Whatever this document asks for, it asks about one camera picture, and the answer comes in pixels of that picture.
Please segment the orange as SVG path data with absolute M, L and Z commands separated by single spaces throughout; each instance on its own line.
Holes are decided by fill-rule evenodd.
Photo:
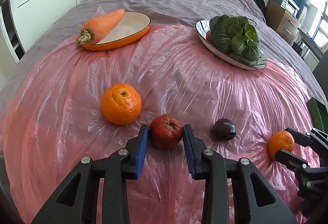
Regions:
M 286 150 L 290 153 L 294 151 L 295 141 L 288 131 L 279 131 L 273 135 L 269 141 L 269 156 L 274 160 L 275 154 L 279 150 Z
M 130 84 L 118 83 L 109 87 L 101 99 L 101 111 L 115 125 L 129 125 L 138 118 L 142 100 Z

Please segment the dark purple plum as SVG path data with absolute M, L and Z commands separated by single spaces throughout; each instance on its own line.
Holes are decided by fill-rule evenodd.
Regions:
M 217 141 L 232 140 L 236 136 L 236 127 L 225 118 L 218 119 L 212 128 L 212 138 Z

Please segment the red apple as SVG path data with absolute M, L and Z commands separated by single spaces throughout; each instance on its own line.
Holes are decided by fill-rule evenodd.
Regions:
M 160 149 L 176 146 L 182 139 L 183 125 L 170 114 L 161 115 L 150 124 L 150 142 Z

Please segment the green rectangular tray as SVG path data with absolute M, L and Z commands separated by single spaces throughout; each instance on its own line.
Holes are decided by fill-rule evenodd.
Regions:
M 315 97 L 312 97 L 307 103 L 313 127 L 328 132 L 328 114 L 326 106 Z

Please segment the desk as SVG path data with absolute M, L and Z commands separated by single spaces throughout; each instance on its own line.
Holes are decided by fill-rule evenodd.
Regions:
M 308 34 L 304 33 L 300 28 L 298 28 L 298 31 L 299 31 L 299 35 L 301 37 L 302 42 L 314 54 L 314 56 L 318 59 L 318 61 L 320 61 L 323 58 L 323 55 L 324 55 L 322 50 L 314 42 L 314 40 L 308 36 Z

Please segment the pink plastic sheet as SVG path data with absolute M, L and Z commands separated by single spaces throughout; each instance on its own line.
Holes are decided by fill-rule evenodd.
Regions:
M 292 67 L 268 58 L 262 70 L 239 69 L 213 55 L 196 29 L 180 24 L 154 26 L 140 41 L 108 52 L 85 50 L 75 38 L 45 56 L 1 111 L 11 195 L 25 223 L 82 157 L 108 157 L 163 114 L 190 124 L 222 156 L 248 157 L 298 222 L 306 221 L 294 174 L 267 152 L 276 132 L 312 126 L 311 96 Z M 115 125 L 101 111 L 103 94 L 118 83 L 133 86 L 142 100 L 129 125 Z M 221 118 L 235 125 L 232 140 L 212 138 Z

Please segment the wooden drawer chest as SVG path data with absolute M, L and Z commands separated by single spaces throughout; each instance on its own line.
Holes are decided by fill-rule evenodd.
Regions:
M 288 44 L 292 45 L 298 36 L 300 23 L 285 8 L 268 1 L 266 6 L 266 24 L 280 35 Z

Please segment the green bok choy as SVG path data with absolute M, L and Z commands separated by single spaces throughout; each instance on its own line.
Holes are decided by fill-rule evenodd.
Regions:
M 256 23 L 246 16 L 223 14 L 209 21 L 210 39 L 216 49 L 242 64 L 254 67 L 260 59 Z

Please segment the white patterned plate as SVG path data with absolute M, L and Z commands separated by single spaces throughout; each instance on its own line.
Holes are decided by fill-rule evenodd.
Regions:
M 244 70 L 266 67 L 256 23 L 247 17 L 224 14 L 200 20 L 195 28 L 204 46 L 230 65 Z

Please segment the black backpack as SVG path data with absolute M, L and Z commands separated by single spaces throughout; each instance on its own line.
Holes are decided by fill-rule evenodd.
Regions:
M 266 23 L 266 5 L 264 0 L 247 0 L 249 12 L 257 20 Z

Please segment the grey printer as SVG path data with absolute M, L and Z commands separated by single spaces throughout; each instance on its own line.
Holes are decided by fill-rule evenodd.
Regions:
M 271 0 L 271 1 L 285 8 L 295 18 L 300 10 L 298 5 L 293 0 Z

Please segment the orange oval dish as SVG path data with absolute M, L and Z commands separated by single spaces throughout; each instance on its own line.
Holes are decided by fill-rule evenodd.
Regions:
M 119 24 L 99 43 L 82 44 L 83 48 L 93 52 L 108 51 L 131 44 L 143 37 L 150 29 L 151 19 L 139 12 L 127 12 Z

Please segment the orange carrot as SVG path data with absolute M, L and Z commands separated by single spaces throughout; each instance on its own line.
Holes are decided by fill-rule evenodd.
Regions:
M 105 39 L 109 33 L 119 24 L 125 15 L 124 9 L 118 9 L 86 21 L 76 39 L 78 45 L 97 44 Z

